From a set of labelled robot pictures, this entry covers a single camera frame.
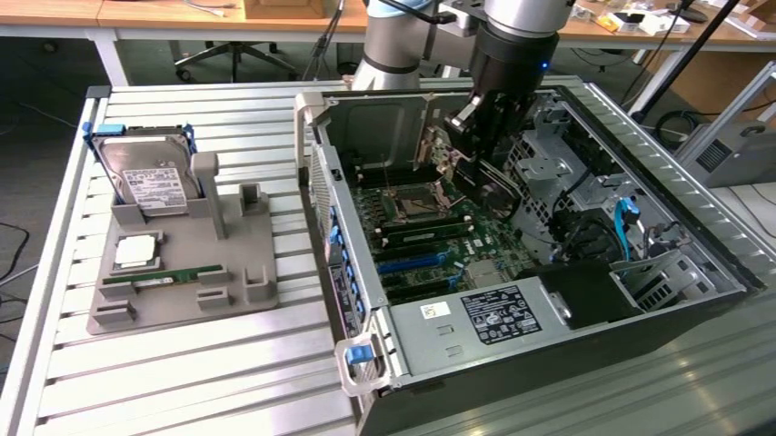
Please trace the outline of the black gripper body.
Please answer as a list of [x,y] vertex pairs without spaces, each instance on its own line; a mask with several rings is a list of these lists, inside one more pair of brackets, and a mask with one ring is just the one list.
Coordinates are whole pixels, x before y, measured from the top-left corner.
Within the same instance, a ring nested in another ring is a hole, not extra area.
[[545,37],[525,37],[481,26],[475,36],[469,72],[473,94],[494,93],[522,98],[542,83],[559,41],[553,33]]

